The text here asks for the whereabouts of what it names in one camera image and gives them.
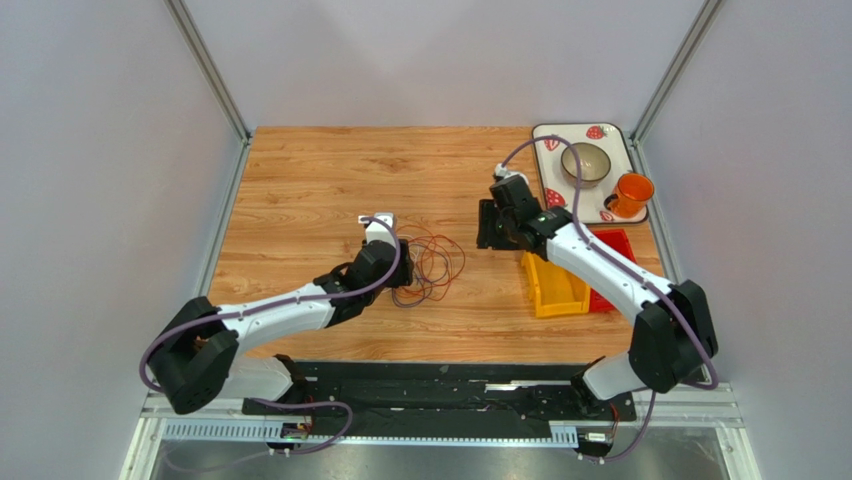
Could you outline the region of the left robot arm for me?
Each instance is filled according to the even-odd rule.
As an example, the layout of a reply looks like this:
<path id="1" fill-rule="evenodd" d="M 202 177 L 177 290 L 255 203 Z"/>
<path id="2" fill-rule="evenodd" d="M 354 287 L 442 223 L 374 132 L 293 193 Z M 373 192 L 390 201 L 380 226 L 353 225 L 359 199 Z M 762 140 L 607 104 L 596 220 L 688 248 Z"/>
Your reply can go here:
<path id="1" fill-rule="evenodd" d="M 247 352 L 361 315 L 383 290 L 410 285 L 412 269 L 408 241 L 373 240 L 353 261 L 292 292 L 237 305 L 194 298 L 146 349 L 140 377 L 179 415 L 216 399 L 284 398 L 299 381 L 292 361 L 283 354 L 249 358 Z"/>

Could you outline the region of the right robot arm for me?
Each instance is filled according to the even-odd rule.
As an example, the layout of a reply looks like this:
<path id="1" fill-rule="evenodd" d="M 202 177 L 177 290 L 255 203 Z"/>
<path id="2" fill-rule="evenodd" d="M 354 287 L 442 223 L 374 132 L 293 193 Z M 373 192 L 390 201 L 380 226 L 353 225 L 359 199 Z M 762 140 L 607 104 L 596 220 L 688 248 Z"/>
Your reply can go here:
<path id="1" fill-rule="evenodd" d="M 587 283 L 632 327 L 629 348 L 588 364 L 572 380 L 594 405 L 642 389 L 667 393 L 701 368 L 703 389 L 719 384 L 712 358 L 718 342 L 705 291 L 691 280 L 675 283 L 651 274 L 600 241 L 561 206 L 543 209 L 519 175 L 489 189 L 507 238 Z"/>

